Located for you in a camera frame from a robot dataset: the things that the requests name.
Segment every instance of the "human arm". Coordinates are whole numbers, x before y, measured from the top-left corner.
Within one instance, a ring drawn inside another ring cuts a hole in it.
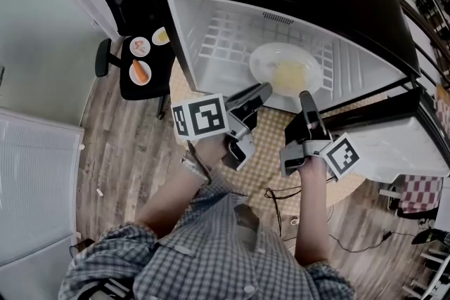
[[[306,266],[328,260],[326,163],[320,157],[310,157],[299,172],[302,192],[295,259],[300,265]]]
[[[224,135],[200,139],[195,146],[202,163],[212,169],[226,154]],[[204,180],[180,164],[136,216],[135,223],[150,228],[158,238],[169,234],[185,212]]]

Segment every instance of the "black and white fiducial marker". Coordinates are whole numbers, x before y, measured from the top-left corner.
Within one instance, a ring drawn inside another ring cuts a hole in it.
[[[347,133],[342,134],[336,141],[323,149],[320,156],[325,159],[338,179],[346,176],[361,159],[356,146]]]
[[[172,106],[175,129],[184,140],[198,140],[229,130],[228,119],[221,94],[185,100]]]

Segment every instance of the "wire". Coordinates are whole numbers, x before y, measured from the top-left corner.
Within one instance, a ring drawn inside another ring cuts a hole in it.
[[[413,234],[398,233],[397,231],[388,231],[387,233],[385,233],[383,235],[381,241],[377,245],[371,245],[370,247],[366,247],[366,248],[360,249],[360,250],[348,250],[346,247],[344,247],[344,245],[342,245],[342,243],[339,241],[339,239],[337,239],[336,237],[332,236],[331,234],[329,234],[329,235],[330,235],[331,238],[336,240],[336,242],[339,244],[339,246],[340,246],[340,248],[342,250],[345,250],[346,252],[350,252],[350,253],[359,253],[359,252],[365,252],[366,250],[369,250],[369,249],[376,249],[383,242],[385,242],[387,239],[389,239],[392,236],[392,234],[398,234],[398,235],[405,235],[405,236],[413,236],[413,237],[415,237],[415,235],[413,235]]]
[[[331,215],[330,215],[330,217],[328,218],[328,220],[326,221],[327,223],[330,222],[330,220],[331,220],[331,218],[333,217],[334,213],[335,213],[335,206],[333,205],[333,210],[331,210]]]
[[[74,249],[74,248],[75,248],[76,250],[78,250],[77,245],[69,246],[69,254],[70,254],[70,256],[72,257],[72,259],[73,259],[74,256],[75,256],[75,254],[72,253],[72,249]]]
[[[328,184],[330,181],[332,181],[333,179],[335,179],[336,176],[331,176],[330,178],[326,179],[326,183]],[[287,190],[294,190],[294,189],[298,189],[300,188],[297,192],[289,194],[289,195],[284,195],[284,196],[275,196],[275,192],[277,191],[287,191]],[[266,192],[264,193],[264,197],[266,199],[272,199],[274,201],[275,204],[275,211],[276,211],[276,219],[278,221],[278,229],[279,229],[279,235],[281,237],[281,213],[280,213],[280,209],[278,208],[278,203],[276,202],[276,200],[286,200],[289,199],[290,197],[296,196],[297,194],[300,194],[302,192],[302,186],[294,186],[292,188],[286,188],[286,189],[271,189],[271,188],[266,188]]]
[[[276,219],[278,220],[278,228],[280,230],[280,237],[281,237],[281,214],[280,214],[280,210],[278,209],[278,203],[276,202],[276,196],[275,196],[275,194],[274,194],[272,189],[267,188],[264,196],[267,197],[267,198],[270,198],[269,196],[266,196],[268,191],[272,194],[271,198],[274,199],[275,211],[276,211]]]
[[[332,206],[332,210],[331,210],[331,215],[330,215],[330,217],[328,218],[328,220],[326,222],[329,222],[331,220],[331,218],[333,217],[334,213],[335,213],[335,206],[333,205]],[[285,241],[293,240],[293,239],[296,239],[296,238],[297,238],[297,236],[294,236],[294,237],[290,237],[289,239],[285,239],[283,241],[285,242]]]

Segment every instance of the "white wall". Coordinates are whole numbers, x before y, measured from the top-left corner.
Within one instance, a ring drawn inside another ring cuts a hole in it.
[[[0,106],[79,124],[103,31],[76,0],[0,0]]]
[[[417,6],[413,0],[405,0],[405,1],[417,10]],[[406,18],[406,22],[408,23],[409,30],[411,31],[411,36],[413,37],[413,40],[431,57],[431,59],[436,61],[435,53],[432,50],[432,47],[430,45],[430,40],[425,35],[425,33],[422,30],[420,30],[418,28],[418,26],[416,24],[414,24],[414,22],[412,20]],[[416,51],[416,53],[417,53],[417,58],[418,58],[420,67],[425,72],[427,72],[427,74],[430,75],[436,83],[439,84],[441,82],[439,73],[436,71],[436,69],[430,64],[430,62],[421,53],[419,53],[418,51]],[[435,94],[436,89],[430,83],[429,80],[427,80],[424,77],[421,77],[419,79],[419,82],[428,90],[428,93],[430,95]],[[392,89],[391,91],[388,92],[388,95],[395,96],[399,92],[402,93],[403,88],[397,87],[395,89]]]

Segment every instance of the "checkered shirt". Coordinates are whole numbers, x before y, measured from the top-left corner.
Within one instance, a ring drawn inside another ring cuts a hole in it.
[[[157,239],[126,223],[78,254],[59,299],[78,299],[92,282],[133,278],[135,299],[353,299],[328,263],[301,267],[272,229],[259,223],[255,252],[239,240],[234,208],[247,200],[213,176],[174,231]]]

